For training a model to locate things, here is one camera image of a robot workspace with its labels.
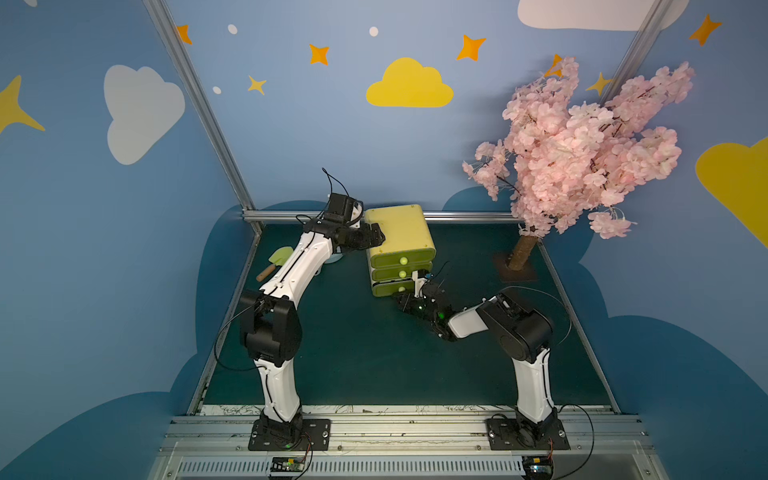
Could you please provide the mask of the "yellow-green drawer cabinet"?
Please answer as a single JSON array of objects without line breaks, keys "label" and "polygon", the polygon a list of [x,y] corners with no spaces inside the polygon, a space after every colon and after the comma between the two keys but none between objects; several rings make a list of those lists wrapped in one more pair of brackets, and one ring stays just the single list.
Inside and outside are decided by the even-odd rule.
[{"label": "yellow-green drawer cabinet", "polygon": [[422,248],[435,248],[428,224],[420,205],[401,205],[369,209],[364,220],[378,223],[386,236],[386,241],[378,247],[384,251],[407,251]]}]

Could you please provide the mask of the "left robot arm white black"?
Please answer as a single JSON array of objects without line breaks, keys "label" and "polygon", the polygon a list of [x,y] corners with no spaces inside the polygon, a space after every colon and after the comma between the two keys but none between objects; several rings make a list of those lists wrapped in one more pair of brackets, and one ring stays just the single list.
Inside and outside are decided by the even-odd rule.
[{"label": "left robot arm white black", "polygon": [[302,233],[285,263],[255,294],[253,313],[241,322],[240,341],[259,372],[268,420],[288,424],[300,415],[293,360],[303,338],[298,305],[305,290],[334,254],[384,241],[376,223],[315,225]]}]

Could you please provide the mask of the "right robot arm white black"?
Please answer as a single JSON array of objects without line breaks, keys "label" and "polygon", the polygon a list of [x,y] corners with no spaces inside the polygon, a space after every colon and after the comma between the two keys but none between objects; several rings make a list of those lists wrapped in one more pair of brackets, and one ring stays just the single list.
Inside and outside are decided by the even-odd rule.
[{"label": "right robot arm white black", "polygon": [[533,446],[556,427],[548,366],[554,324],[519,291],[508,286],[475,306],[456,310],[441,286],[417,279],[413,289],[401,287],[393,299],[400,311],[429,323],[443,340],[457,341],[485,331],[495,338],[515,370],[517,431]]}]

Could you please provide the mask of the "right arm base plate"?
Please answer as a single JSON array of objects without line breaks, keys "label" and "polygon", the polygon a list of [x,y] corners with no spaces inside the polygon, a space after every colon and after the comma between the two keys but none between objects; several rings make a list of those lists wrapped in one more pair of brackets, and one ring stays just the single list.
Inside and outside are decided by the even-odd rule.
[{"label": "right arm base plate", "polygon": [[552,417],[538,424],[523,418],[494,415],[485,420],[486,433],[493,451],[569,450],[570,444],[562,422]]}]

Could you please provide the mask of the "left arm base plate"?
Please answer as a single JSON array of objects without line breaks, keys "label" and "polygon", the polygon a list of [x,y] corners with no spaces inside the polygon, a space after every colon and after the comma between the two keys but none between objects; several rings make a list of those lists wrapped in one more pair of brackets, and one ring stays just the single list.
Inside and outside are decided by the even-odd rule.
[{"label": "left arm base plate", "polygon": [[304,419],[280,422],[260,417],[248,441],[249,451],[327,451],[331,438],[330,419]]}]

